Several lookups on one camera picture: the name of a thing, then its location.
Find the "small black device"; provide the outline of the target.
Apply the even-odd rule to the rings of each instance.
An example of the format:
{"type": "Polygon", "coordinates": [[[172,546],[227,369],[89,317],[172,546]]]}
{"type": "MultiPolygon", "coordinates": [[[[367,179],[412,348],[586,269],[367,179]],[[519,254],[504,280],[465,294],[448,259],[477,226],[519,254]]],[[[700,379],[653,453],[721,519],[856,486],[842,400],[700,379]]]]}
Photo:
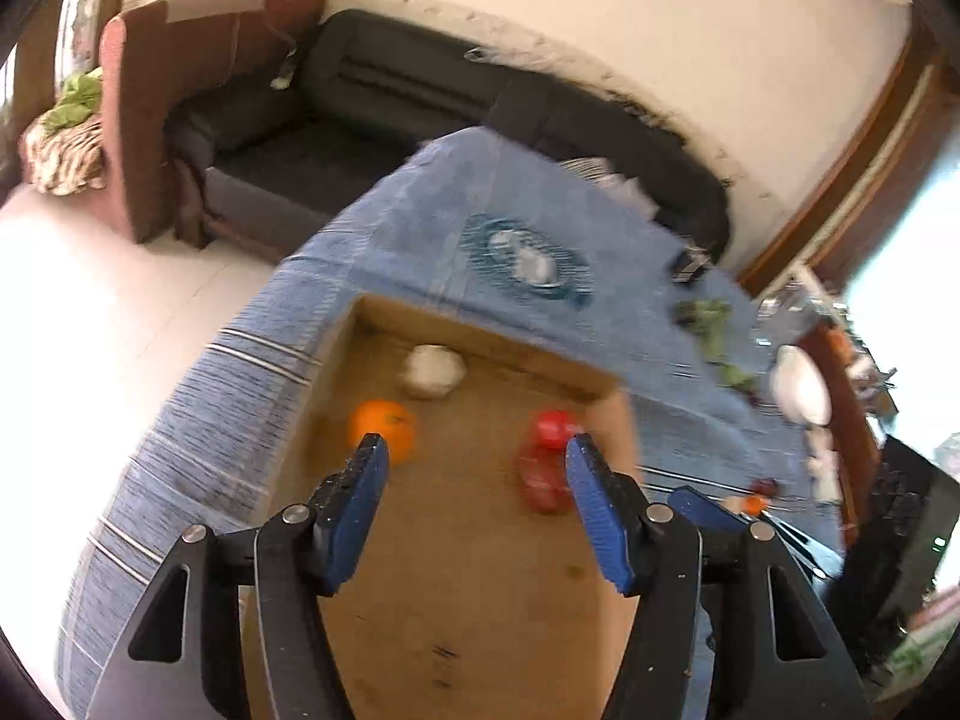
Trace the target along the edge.
{"type": "Polygon", "coordinates": [[[706,271],[711,270],[713,261],[706,250],[697,245],[686,245],[669,265],[670,281],[683,288],[692,288],[706,271]]]}

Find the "white bowl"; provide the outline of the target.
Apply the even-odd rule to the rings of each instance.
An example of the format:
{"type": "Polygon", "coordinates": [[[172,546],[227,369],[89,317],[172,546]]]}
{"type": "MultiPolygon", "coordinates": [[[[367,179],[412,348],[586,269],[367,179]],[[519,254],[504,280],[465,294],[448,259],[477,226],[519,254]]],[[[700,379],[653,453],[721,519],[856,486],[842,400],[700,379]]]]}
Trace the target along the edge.
{"type": "Polygon", "coordinates": [[[799,426],[827,426],[832,400],[827,384],[811,356],[795,344],[776,351],[770,372],[770,392],[779,412],[799,426]]]}

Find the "patterned blanket pile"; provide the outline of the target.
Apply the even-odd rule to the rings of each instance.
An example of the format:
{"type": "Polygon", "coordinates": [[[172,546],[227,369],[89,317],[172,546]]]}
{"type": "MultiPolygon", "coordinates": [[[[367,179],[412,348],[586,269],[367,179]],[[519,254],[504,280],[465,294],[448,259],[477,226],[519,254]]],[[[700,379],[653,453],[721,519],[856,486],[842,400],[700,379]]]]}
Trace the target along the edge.
{"type": "Polygon", "coordinates": [[[26,177],[37,192],[70,197],[103,188],[103,69],[65,80],[55,104],[23,135],[26,177]]]}

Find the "blue plaid tablecloth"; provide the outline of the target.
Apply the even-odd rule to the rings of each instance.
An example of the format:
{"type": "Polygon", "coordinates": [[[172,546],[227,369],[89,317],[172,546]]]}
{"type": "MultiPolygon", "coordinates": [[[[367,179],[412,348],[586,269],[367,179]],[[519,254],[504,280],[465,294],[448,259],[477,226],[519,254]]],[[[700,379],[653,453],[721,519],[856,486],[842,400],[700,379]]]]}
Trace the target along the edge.
{"type": "Polygon", "coordinates": [[[172,392],[76,569],[57,683],[88,711],[107,657],[182,530],[234,530],[267,504],[280,454],[324,367],[324,333],[379,294],[615,374],[646,463],[709,494],[771,476],[782,515],[823,543],[839,518],[812,497],[805,439],[722,387],[670,317],[677,236],[486,128],[421,148],[286,259],[172,392]]]}

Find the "black leather sofa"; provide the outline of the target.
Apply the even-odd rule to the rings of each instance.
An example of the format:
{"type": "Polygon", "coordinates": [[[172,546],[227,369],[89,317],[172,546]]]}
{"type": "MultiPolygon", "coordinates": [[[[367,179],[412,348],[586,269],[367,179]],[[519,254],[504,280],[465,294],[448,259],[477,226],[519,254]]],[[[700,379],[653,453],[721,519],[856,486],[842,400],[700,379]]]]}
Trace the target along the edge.
{"type": "Polygon", "coordinates": [[[278,262],[422,146],[481,125],[557,163],[606,160],[640,184],[659,224],[724,254],[726,188],[679,135],[637,107],[489,55],[345,10],[283,62],[192,94],[164,122],[179,238],[195,247],[228,238],[278,262]]]}

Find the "cardboard tray box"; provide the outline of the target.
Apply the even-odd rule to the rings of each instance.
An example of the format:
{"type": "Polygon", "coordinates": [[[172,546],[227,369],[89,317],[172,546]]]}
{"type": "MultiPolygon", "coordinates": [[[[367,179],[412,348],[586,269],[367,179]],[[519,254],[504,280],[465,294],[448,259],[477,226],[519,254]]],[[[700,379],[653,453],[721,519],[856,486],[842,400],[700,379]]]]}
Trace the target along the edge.
{"type": "Polygon", "coordinates": [[[417,344],[466,361],[439,400],[412,400],[412,455],[391,466],[355,575],[320,606],[361,718],[596,718],[635,606],[605,582],[574,514],[539,514],[519,481],[535,417],[563,410],[631,472],[640,438],[608,372],[366,294],[322,335],[264,514],[301,502],[352,455],[361,403],[404,401],[417,344]]]}

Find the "wooden side cabinet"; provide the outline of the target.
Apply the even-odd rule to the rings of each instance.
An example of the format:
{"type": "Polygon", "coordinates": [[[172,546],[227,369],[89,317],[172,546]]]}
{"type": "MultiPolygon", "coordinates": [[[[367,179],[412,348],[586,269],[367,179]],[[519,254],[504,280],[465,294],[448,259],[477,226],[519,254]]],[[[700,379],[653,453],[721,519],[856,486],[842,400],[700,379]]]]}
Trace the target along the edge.
{"type": "Polygon", "coordinates": [[[832,402],[828,429],[838,454],[841,489],[841,534],[843,544],[851,548],[869,515],[869,494],[880,465],[880,444],[867,422],[864,405],[857,399],[838,346],[839,330],[827,319],[818,319],[814,327],[797,342],[818,367],[832,402]]]}

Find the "red cherry tomato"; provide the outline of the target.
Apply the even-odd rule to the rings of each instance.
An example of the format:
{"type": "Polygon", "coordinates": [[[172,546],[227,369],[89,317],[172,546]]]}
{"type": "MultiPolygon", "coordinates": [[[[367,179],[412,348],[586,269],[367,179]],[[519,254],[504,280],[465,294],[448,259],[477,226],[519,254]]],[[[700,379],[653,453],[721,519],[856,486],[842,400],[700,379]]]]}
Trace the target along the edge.
{"type": "Polygon", "coordinates": [[[582,432],[583,425],[569,411],[539,411],[532,421],[532,445],[542,452],[564,454],[568,442],[582,432]]]}

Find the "green leafy vegetable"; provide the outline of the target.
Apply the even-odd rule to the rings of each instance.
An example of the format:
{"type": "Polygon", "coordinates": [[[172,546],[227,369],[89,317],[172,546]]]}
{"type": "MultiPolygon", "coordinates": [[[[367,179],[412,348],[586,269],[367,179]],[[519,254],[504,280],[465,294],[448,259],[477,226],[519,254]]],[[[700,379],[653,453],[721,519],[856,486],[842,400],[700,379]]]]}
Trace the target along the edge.
{"type": "Polygon", "coordinates": [[[760,378],[731,361],[727,354],[726,328],[731,304],[722,299],[689,299],[672,307],[672,320],[697,342],[700,355],[713,367],[724,387],[741,394],[748,403],[760,401],[760,378]]]}

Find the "hexagonal sugarcane piece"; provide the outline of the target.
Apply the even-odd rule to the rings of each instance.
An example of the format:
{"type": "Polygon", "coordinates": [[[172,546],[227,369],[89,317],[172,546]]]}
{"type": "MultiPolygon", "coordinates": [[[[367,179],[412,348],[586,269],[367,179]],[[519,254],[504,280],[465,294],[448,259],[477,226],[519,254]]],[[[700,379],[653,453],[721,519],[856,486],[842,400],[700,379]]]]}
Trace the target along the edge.
{"type": "Polygon", "coordinates": [[[404,361],[400,383],[412,397],[444,398],[467,374],[462,356],[442,344],[419,344],[404,361]]]}

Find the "dark purple plum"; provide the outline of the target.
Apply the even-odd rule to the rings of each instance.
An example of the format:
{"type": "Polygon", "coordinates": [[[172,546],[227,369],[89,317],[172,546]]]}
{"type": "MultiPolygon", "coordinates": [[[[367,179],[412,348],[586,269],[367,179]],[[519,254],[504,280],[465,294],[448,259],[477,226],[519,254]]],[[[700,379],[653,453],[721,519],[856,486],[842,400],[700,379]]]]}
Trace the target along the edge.
{"type": "Polygon", "coordinates": [[[781,484],[775,478],[755,478],[750,483],[750,493],[755,496],[766,497],[766,499],[776,499],[781,494],[781,484]]]}

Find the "orange mandarin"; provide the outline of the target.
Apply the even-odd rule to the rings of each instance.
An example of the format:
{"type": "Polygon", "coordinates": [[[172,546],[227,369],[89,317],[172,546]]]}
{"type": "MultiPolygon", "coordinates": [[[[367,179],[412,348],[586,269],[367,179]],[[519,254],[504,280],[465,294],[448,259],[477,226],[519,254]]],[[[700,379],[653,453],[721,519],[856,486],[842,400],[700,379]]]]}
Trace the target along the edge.
{"type": "Polygon", "coordinates": [[[771,500],[761,494],[749,494],[740,500],[740,511],[747,517],[758,518],[770,507],[771,500]]]}
{"type": "Polygon", "coordinates": [[[415,454],[416,417],[404,405],[391,400],[366,400],[348,418],[348,447],[356,449],[366,434],[381,436],[392,465],[405,463],[415,454]]]}

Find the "white work glove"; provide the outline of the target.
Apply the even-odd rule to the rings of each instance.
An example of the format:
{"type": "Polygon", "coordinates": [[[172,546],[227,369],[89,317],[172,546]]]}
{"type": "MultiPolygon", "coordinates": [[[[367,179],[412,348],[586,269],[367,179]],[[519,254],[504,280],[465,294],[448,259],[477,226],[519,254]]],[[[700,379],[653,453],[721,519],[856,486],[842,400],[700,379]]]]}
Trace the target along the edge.
{"type": "Polygon", "coordinates": [[[833,449],[833,436],[827,427],[811,426],[807,429],[809,458],[807,468],[814,486],[814,499],[818,505],[839,505],[843,494],[839,486],[838,454],[833,449]]]}

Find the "large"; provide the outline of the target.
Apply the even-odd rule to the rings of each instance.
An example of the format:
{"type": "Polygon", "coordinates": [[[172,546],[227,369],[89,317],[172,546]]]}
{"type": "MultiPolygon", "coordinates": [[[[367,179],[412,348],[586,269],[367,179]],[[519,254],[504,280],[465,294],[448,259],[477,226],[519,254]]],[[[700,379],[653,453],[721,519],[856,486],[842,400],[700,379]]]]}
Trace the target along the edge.
{"type": "Polygon", "coordinates": [[[565,462],[560,452],[528,445],[519,452],[516,465],[521,493],[534,512],[562,515],[571,511],[573,494],[566,481],[565,462]]]}

